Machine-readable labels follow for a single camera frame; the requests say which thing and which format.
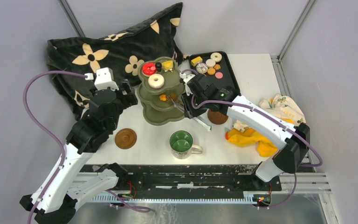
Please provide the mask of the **chocolate striped white donut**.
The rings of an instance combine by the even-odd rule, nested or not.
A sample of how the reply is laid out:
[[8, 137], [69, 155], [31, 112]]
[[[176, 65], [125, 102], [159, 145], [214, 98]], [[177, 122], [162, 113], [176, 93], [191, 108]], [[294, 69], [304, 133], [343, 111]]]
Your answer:
[[208, 66], [205, 63], [198, 63], [196, 66], [196, 71], [201, 74], [205, 74], [208, 71]]

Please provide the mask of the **metal serving tongs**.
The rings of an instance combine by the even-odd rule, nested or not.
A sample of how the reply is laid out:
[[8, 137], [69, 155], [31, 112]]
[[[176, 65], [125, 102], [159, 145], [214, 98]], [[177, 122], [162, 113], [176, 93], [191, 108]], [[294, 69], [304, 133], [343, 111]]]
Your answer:
[[195, 109], [192, 106], [192, 97], [187, 96], [186, 93], [183, 93], [174, 102], [170, 102], [173, 106], [181, 111], [185, 118], [192, 119], [196, 121], [198, 124], [203, 126], [207, 131], [212, 130], [212, 124], [210, 121], [202, 118], [201, 115], [204, 114], [207, 110], [206, 109]]

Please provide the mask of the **white glazed donut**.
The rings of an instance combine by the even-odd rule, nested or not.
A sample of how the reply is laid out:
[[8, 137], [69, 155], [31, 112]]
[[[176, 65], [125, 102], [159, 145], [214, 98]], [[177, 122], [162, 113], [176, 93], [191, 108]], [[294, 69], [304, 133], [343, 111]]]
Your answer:
[[219, 52], [213, 52], [210, 55], [210, 59], [214, 60], [216, 63], [219, 63], [222, 60], [222, 54]]

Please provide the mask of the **orange fish biscuit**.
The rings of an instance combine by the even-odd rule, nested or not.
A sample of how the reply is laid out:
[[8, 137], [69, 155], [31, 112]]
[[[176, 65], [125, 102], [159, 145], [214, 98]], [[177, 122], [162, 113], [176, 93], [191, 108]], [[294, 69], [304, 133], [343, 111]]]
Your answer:
[[161, 94], [159, 100], [163, 102], [174, 102], [177, 99], [177, 95], [174, 93], [171, 94]]

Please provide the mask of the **green three-tier serving stand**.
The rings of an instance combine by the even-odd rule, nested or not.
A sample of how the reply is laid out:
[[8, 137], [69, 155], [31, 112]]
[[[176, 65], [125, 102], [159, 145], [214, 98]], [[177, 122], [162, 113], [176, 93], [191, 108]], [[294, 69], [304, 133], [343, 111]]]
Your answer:
[[[173, 60], [167, 56], [159, 57], [145, 63], [155, 63], [161, 65], [162, 62]], [[138, 97], [143, 106], [144, 119], [151, 125], [162, 126], [169, 122], [180, 121], [184, 118], [184, 114], [176, 109], [172, 103], [159, 100], [161, 94], [174, 93], [179, 97], [185, 93], [185, 87], [180, 82], [180, 70], [175, 60], [173, 60], [173, 70], [164, 72], [156, 72], [165, 78], [165, 84], [160, 89], [153, 89], [148, 85], [148, 78], [142, 74], [142, 66], [138, 69], [138, 77], [141, 84], [138, 87]]]

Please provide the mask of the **white ring donut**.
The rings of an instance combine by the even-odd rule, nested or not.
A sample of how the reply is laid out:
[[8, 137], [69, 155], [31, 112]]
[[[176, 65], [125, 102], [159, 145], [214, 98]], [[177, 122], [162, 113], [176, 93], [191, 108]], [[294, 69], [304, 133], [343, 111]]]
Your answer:
[[148, 85], [153, 89], [160, 89], [165, 84], [165, 78], [160, 74], [153, 74], [148, 78]]

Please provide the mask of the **red flower donut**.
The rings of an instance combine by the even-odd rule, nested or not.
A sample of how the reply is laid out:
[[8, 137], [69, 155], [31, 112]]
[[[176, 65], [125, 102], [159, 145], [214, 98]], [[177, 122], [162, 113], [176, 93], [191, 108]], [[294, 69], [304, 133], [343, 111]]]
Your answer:
[[146, 77], [149, 77], [153, 74], [156, 74], [157, 68], [155, 63], [144, 63], [142, 66], [142, 74]]

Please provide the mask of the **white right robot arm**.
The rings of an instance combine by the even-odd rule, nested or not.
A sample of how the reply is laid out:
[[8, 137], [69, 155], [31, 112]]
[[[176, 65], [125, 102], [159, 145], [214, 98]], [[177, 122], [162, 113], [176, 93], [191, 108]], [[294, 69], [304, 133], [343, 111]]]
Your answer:
[[235, 88], [218, 88], [204, 75], [181, 72], [179, 77], [190, 96], [187, 107], [190, 114], [203, 107], [220, 112], [250, 126], [278, 148], [278, 152], [261, 162], [251, 176], [250, 183], [255, 190], [265, 189], [278, 175], [296, 173], [310, 149], [306, 140], [310, 129], [306, 124], [295, 126], [279, 119], [251, 103]]

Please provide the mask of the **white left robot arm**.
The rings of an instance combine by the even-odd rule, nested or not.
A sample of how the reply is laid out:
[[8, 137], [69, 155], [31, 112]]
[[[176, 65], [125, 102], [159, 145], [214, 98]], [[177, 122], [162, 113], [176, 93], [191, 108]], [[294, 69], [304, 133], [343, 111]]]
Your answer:
[[36, 192], [21, 198], [21, 206], [30, 212], [30, 219], [39, 224], [67, 224], [76, 211], [96, 195], [128, 184], [128, 171], [117, 163], [104, 164], [100, 174], [71, 189], [70, 186], [85, 163], [97, 152], [118, 125], [123, 111], [138, 100], [127, 79], [121, 87], [94, 91], [89, 108], [72, 126], [64, 150], [44, 183]]

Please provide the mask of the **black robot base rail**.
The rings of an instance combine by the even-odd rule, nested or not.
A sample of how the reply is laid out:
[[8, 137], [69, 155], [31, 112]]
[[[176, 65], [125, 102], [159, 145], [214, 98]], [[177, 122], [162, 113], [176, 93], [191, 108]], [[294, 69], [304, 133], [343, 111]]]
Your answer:
[[136, 199], [242, 199], [244, 192], [281, 191], [279, 177], [263, 182], [256, 165], [123, 165], [128, 171], [114, 191]]

